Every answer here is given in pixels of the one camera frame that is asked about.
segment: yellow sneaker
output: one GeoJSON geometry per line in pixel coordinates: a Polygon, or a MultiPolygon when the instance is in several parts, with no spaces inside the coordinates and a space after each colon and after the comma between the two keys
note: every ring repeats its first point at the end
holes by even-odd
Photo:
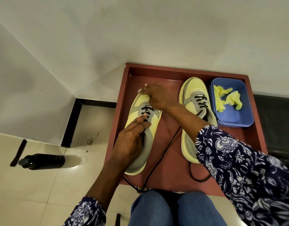
{"type": "Polygon", "coordinates": [[[149,95],[137,95],[132,103],[127,123],[125,125],[125,127],[127,127],[133,120],[144,113],[147,114],[147,121],[152,124],[149,128],[144,130],[144,135],[142,138],[142,151],[138,158],[135,159],[135,161],[126,170],[125,174],[127,175],[137,175],[143,171],[146,161],[150,155],[157,126],[161,118],[162,111],[153,109],[149,103],[149,99],[149,95]]]}
{"type": "MultiPolygon", "coordinates": [[[[184,82],[179,93],[179,103],[200,118],[207,117],[207,121],[218,126],[215,115],[210,107],[209,95],[204,82],[196,77],[184,82]]],[[[196,146],[188,134],[182,130],[181,150],[183,156],[192,163],[199,163],[196,156],[196,146]]]]}

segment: chair leg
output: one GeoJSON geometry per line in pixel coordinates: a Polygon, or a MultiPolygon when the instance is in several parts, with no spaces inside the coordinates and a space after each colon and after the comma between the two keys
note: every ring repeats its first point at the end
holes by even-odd
{"type": "Polygon", "coordinates": [[[120,226],[120,214],[116,214],[115,226],[120,226]]]}

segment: floor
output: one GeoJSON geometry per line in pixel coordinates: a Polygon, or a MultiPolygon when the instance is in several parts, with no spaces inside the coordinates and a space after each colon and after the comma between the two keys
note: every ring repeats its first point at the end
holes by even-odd
{"type": "MultiPolygon", "coordinates": [[[[64,155],[60,169],[31,171],[10,167],[22,139],[0,134],[0,225],[60,226],[86,194],[101,168],[115,109],[83,105],[72,148],[28,141],[21,158],[35,153],[64,155]]],[[[127,225],[136,191],[119,185],[107,211],[106,225],[120,213],[127,225]]],[[[224,197],[210,196],[228,226],[244,226],[224,197]]]]}

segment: blue jeans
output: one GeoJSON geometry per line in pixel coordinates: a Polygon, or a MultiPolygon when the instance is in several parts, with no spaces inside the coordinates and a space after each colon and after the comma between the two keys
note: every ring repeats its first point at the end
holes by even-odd
{"type": "MultiPolygon", "coordinates": [[[[177,203],[181,226],[227,226],[211,199],[202,192],[184,193],[177,203]]],[[[174,225],[169,205],[154,190],[140,195],[132,205],[129,226],[142,225],[174,225]]]]}

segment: floral print shirt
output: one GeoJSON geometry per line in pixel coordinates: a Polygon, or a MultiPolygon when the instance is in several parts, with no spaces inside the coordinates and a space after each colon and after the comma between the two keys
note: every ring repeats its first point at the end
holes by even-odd
{"type": "MultiPolygon", "coordinates": [[[[196,138],[200,163],[217,181],[247,225],[289,225],[289,170],[273,156],[252,149],[215,126],[196,138]]],[[[97,200],[84,197],[64,225],[104,225],[97,200]]]]}

